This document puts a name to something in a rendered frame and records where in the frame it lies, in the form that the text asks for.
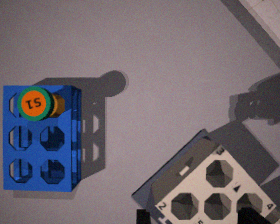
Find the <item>blue tube rack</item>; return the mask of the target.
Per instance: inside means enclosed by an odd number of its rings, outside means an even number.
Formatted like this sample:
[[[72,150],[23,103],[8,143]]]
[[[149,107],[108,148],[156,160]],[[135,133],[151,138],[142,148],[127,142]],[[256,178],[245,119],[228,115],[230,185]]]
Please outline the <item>blue tube rack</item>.
[[[17,100],[20,93],[31,86],[60,95],[65,100],[65,111],[59,117],[43,121],[21,117]],[[10,100],[13,97],[12,113]],[[10,143],[12,130],[13,145]],[[13,162],[14,178],[10,173]],[[81,89],[72,85],[3,87],[3,181],[16,190],[73,191],[81,181]]]

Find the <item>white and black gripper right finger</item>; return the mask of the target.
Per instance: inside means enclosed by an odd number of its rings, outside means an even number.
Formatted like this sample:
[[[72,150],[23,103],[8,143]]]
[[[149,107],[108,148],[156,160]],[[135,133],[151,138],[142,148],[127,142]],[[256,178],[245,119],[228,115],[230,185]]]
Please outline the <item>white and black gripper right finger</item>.
[[[252,207],[243,207],[238,211],[237,224],[272,224]]]

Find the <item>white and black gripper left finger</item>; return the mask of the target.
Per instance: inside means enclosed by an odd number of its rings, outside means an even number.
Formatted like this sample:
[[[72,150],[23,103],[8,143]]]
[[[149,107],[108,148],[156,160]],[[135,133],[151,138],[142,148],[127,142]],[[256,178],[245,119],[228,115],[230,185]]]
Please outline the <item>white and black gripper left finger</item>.
[[[146,212],[146,209],[137,209],[137,224],[151,224],[150,212]]]

